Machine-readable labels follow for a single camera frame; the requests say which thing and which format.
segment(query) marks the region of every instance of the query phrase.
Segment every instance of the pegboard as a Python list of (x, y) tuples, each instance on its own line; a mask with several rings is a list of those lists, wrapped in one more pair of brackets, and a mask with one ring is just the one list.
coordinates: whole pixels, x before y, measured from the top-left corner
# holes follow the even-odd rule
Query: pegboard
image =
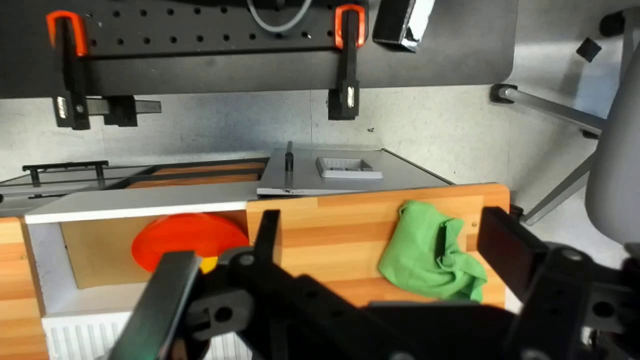
[[(270, 25), (288, 22), (302, 0), (286, 8), (260, 8)], [(68, 11), (83, 16), (90, 55), (102, 58), (122, 56), (174, 56), (174, 55), (234, 55), (334, 48), (334, 6), (341, 0), (314, 0), (304, 20), (286, 35), (262, 30), (245, 0), (234, 2), (150, 2), (150, 0), (90, 0), (68, 2)]]

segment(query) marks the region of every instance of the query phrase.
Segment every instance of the red lid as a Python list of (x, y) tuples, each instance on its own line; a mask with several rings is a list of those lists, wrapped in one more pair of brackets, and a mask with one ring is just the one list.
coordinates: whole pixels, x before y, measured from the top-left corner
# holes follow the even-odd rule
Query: red lid
[(229, 248), (248, 246), (238, 225), (215, 214), (176, 214), (148, 225), (131, 244), (133, 261), (154, 272), (163, 252), (196, 252), (219, 256)]

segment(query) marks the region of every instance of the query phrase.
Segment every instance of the green cloth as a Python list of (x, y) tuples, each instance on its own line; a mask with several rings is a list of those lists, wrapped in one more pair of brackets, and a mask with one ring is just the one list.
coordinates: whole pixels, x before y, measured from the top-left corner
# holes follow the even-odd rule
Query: green cloth
[(457, 248), (463, 223), (425, 202), (404, 202), (378, 271), (394, 286), (446, 300), (482, 300), (485, 272)]

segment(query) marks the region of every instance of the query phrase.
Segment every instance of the white radiator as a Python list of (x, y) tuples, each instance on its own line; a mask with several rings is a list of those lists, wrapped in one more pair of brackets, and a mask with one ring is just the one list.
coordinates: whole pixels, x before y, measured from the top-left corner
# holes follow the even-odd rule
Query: white radiator
[[(130, 313), (41, 319), (50, 360), (105, 359)], [(249, 351), (236, 334), (212, 340), (205, 360), (249, 360)]]

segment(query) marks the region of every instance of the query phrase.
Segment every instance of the clamp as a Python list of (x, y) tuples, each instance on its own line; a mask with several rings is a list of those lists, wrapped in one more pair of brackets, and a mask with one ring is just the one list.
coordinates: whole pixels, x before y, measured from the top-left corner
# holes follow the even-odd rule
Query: clamp
[(353, 121), (359, 113), (355, 52), (366, 40), (366, 8), (341, 5), (334, 11), (334, 44), (340, 50), (338, 86), (327, 93), (327, 118)]
[(105, 126), (137, 126), (135, 114), (162, 113), (159, 102), (135, 102), (133, 97), (86, 98), (87, 40), (80, 15), (56, 11), (45, 16), (48, 40), (56, 55), (56, 74), (63, 90), (54, 97), (57, 129), (87, 130), (90, 117), (103, 117)]

